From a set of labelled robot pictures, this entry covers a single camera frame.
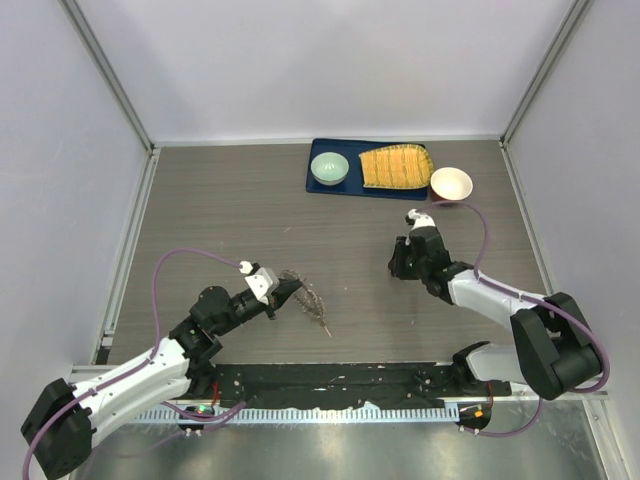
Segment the metal disc with keyrings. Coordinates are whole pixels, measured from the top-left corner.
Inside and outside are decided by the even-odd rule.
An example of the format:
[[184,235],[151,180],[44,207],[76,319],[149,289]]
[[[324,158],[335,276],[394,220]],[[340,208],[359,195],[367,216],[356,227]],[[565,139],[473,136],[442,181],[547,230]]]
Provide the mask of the metal disc with keyrings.
[[332,334],[325,319],[326,310],[324,302],[311,288],[311,285],[307,283],[306,279],[302,278],[296,271],[288,269],[282,270],[279,277],[285,280],[298,280],[301,282],[301,287],[293,294],[294,301],[302,312],[311,320],[315,321],[328,337],[331,338]]

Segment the pale green bowl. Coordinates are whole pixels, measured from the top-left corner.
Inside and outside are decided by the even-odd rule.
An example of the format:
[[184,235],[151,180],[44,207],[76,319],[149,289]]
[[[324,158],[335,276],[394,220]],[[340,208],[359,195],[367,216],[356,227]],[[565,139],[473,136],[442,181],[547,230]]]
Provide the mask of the pale green bowl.
[[335,186],[342,183],[350,169],[349,161],[336,152],[324,152],[315,156],[310,163],[314,179],[324,186]]

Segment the yellow woven bamboo basket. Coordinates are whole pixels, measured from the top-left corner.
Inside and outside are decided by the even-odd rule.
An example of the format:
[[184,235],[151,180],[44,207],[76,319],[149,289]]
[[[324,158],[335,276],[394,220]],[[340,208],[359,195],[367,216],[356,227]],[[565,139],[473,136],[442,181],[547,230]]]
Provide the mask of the yellow woven bamboo basket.
[[429,152],[416,144],[379,147],[358,158],[364,188],[417,190],[427,187],[434,173]]

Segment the brown bowl white inside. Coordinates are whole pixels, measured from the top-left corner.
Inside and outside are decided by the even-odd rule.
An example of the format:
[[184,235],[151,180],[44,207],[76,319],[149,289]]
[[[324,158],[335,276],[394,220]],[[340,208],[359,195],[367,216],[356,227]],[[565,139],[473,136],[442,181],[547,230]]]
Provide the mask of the brown bowl white inside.
[[463,170],[442,167],[434,171],[430,179],[431,199],[439,201],[463,201],[473,192],[474,183]]

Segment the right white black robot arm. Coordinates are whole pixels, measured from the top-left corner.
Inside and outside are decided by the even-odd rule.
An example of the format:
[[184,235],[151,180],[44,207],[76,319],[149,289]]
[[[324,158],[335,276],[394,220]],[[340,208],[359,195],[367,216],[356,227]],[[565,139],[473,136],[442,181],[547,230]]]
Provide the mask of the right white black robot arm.
[[604,376],[604,359],[571,296],[517,292],[477,273],[471,264],[453,261],[434,226],[398,236],[388,269],[392,277],[419,281],[431,296],[511,333],[510,345],[481,341],[453,356],[451,380],[462,394],[475,394],[488,381],[504,381],[527,385],[539,397],[554,400]]

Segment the dark blue tray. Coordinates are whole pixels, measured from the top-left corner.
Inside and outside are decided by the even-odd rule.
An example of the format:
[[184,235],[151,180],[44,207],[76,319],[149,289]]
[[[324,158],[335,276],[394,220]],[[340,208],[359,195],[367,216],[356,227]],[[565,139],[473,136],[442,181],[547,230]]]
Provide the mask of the dark blue tray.
[[[429,187],[412,190],[392,190],[379,188],[365,188],[359,155],[365,151],[399,145],[399,142],[380,142],[352,139],[317,138],[311,143],[307,166],[306,191],[313,194],[327,194],[339,196],[356,196],[383,198],[394,200],[424,201],[428,197]],[[325,186],[319,183],[312,174],[311,162],[320,154],[333,152],[345,157],[349,163],[346,178],[335,186]]]

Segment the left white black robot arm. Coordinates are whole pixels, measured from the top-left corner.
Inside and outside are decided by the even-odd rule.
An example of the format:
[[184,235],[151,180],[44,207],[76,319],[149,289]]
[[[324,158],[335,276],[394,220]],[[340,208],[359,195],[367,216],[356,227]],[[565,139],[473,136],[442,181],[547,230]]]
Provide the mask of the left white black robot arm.
[[187,394],[205,397],[213,385],[212,357],[220,337],[276,311],[301,288],[279,279],[262,298],[252,289],[230,295],[220,286],[204,289],[188,316],[149,351],[89,380],[47,384],[20,431],[28,444],[22,476],[38,462],[44,476],[60,479],[81,466],[111,433],[145,410]]

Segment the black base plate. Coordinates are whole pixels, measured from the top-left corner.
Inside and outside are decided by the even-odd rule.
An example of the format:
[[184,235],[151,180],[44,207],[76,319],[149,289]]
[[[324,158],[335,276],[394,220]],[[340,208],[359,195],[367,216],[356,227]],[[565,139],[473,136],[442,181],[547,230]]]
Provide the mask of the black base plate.
[[504,381],[467,380],[453,364],[326,363],[218,364],[193,393],[222,407],[244,401],[249,408],[299,410],[431,408],[453,397],[508,397]]

